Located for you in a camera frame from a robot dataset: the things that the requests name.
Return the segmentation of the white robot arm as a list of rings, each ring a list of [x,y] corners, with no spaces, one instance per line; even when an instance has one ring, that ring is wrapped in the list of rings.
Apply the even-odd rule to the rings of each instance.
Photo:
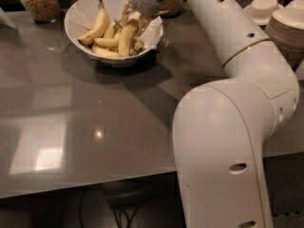
[[[131,0],[143,15],[164,0]],[[187,228],[274,228],[263,144],[294,114],[295,73],[235,0],[187,0],[226,71],[189,91],[172,135]]]

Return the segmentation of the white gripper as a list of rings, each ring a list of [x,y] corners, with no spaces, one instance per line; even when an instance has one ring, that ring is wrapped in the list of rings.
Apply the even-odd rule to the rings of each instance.
[[[164,0],[127,0],[123,6],[120,22],[124,26],[127,23],[129,16],[136,9],[136,11],[139,12],[137,15],[137,36],[140,37],[153,20],[153,18],[148,15],[157,14],[161,10],[163,2]]]

